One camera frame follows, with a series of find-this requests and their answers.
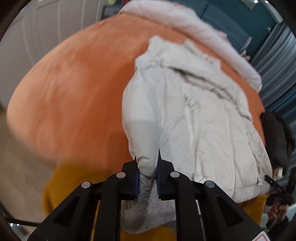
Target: white jacket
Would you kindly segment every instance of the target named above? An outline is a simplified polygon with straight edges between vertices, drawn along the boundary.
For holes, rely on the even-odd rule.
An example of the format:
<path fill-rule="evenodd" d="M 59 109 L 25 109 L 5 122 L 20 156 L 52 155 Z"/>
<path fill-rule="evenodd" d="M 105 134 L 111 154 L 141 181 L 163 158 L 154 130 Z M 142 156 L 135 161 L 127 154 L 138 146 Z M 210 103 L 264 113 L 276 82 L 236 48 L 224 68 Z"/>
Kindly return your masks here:
<path fill-rule="evenodd" d="M 123 205 L 128 231 L 175 219 L 174 202 L 158 200 L 152 188 L 158 148 L 176 171 L 197 182 L 214 181 L 236 202 L 268 192 L 263 180 L 272 175 L 271 165 L 243 90 L 221 71 L 220 61 L 191 41 L 150 39 L 123 93 L 122 115 L 141 173 L 138 204 Z M 131 230 L 136 216 L 141 222 Z"/>

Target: silver screw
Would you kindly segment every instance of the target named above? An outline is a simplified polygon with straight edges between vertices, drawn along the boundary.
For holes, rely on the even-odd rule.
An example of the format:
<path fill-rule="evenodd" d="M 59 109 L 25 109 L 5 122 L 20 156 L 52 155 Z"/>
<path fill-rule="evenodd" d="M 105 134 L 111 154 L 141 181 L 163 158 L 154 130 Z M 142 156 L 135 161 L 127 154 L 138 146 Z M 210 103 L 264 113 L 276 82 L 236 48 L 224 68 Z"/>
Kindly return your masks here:
<path fill-rule="evenodd" d="M 124 172 L 119 172 L 116 174 L 116 177 L 118 178 L 124 178 L 126 176 L 126 174 Z"/>
<path fill-rule="evenodd" d="M 180 173 L 178 173 L 178 172 L 171 172 L 170 173 L 170 176 L 171 177 L 179 177 L 180 176 Z"/>
<path fill-rule="evenodd" d="M 82 186 L 83 188 L 89 188 L 90 185 L 91 185 L 90 182 L 83 182 L 83 183 L 81 184 L 81 186 Z"/>
<path fill-rule="evenodd" d="M 208 188 L 213 188 L 215 186 L 215 183 L 212 182 L 212 181 L 206 181 L 205 182 L 205 185 L 208 187 Z"/>

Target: black cable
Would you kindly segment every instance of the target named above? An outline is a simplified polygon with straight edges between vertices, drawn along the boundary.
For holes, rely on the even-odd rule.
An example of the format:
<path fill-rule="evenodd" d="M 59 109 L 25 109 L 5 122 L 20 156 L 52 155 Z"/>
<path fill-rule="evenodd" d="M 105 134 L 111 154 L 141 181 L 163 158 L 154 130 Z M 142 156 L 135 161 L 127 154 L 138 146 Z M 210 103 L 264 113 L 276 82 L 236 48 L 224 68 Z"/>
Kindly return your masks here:
<path fill-rule="evenodd" d="M 8 217 L 5 217 L 5 219 L 8 223 L 20 224 L 20 225 L 31 226 L 31 227 L 38 227 L 40 224 L 40 223 L 23 221 L 15 218 L 8 218 Z"/>

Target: curtain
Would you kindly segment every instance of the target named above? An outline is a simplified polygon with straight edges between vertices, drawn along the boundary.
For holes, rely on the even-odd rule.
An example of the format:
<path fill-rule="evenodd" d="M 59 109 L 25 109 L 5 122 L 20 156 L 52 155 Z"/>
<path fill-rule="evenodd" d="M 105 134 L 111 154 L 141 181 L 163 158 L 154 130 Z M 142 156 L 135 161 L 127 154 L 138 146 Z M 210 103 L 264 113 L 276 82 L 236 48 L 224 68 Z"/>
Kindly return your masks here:
<path fill-rule="evenodd" d="M 276 24 L 250 63 L 262 77 L 259 95 L 266 111 L 279 113 L 296 135 L 296 39 L 285 22 Z M 295 166 L 296 151 L 281 185 L 287 183 Z"/>

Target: white paneled door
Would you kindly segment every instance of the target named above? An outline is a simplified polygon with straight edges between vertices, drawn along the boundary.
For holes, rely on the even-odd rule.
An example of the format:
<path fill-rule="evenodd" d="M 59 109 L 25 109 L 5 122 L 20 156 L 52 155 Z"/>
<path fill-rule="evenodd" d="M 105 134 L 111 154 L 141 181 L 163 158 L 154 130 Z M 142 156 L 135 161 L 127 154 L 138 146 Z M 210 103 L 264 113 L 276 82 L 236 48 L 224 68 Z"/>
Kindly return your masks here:
<path fill-rule="evenodd" d="M 107 0 L 32 0 L 0 42 L 0 103 L 51 49 L 101 19 Z"/>

